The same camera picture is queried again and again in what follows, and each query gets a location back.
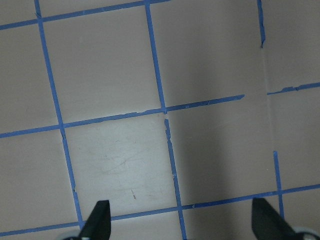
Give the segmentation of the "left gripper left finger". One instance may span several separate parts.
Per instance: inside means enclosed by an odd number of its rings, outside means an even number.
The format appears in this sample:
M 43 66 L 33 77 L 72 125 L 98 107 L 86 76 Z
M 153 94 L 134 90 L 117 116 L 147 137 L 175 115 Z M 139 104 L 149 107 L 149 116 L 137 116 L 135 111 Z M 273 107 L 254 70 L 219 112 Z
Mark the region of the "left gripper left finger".
M 111 210 L 109 200 L 99 200 L 78 235 L 80 240 L 109 240 Z

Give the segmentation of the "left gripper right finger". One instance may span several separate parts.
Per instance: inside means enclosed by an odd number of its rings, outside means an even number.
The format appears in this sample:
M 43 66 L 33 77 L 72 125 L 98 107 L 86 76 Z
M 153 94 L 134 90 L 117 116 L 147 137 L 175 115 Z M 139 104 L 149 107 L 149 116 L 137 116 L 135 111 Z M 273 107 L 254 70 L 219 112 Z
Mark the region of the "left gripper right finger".
M 251 229 L 257 240 L 294 240 L 296 232 L 265 198 L 254 198 Z

